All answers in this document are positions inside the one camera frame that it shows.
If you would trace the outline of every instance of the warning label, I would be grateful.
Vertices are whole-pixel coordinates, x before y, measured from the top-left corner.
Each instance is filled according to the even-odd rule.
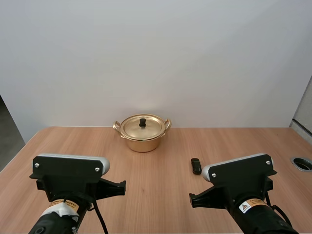
[[[54,200],[51,202],[49,207],[54,206],[54,205],[59,204],[59,203],[62,203],[63,201],[64,201],[64,199]],[[74,203],[73,201],[70,201],[70,200],[66,200],[65,203],[67,205],[69,205],[71,208],[73,208],[74,211],[77,212],[79,205],[77,205],[76,203]]]
[[[244,202],[239,206],[239,209],[240,209],[243,213],[246,213],[251,207],[258,206],[258,205],[267,206],[267,204],[266,204],[263,200],[254,198],[254,199],[249,199],[249,200],[247,200],[247,201],[244,201]]]

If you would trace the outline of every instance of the wooden table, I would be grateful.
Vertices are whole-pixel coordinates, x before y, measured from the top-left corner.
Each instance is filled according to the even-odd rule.
[[[104,176],[127,181],[126,196],[99,201],[111,233],[237,233],[225,210],[193,209],[189,193],[211,184],[192,173],[190,159],[202,166],[268,153],[274,160],[271,202],[280,206],[300,233],[312,233],[312,173],[301,172],[290,157],[312,158],[312,146],[291,128],[172,128],[149,153],[129,150],[112,128],[49,127],[39,131],[0,173],[0,233],[28,233],[49,202],[38,191],[31,161],[40,153],[104,156],[111,162]],[[94,211],[79,233],[102,233]]]

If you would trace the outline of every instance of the white wall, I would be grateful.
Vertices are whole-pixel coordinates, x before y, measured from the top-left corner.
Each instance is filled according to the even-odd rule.
[[[312,74],[310,0],[2,0],[0,94],[25,141],[136,113],[288,127]]]

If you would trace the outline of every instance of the small black object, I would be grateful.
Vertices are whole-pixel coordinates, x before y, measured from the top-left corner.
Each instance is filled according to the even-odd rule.
[[[201,165],[200,165],[199,159],[198,158],[192,158],[191,164],[192,164],[192,168],[193,168],[193,173],[195,175],[200,175],[201,174]]]
[[[140,124],[139,124],[140,127],[146,127],[146,119],[144,118],[140,118]]]

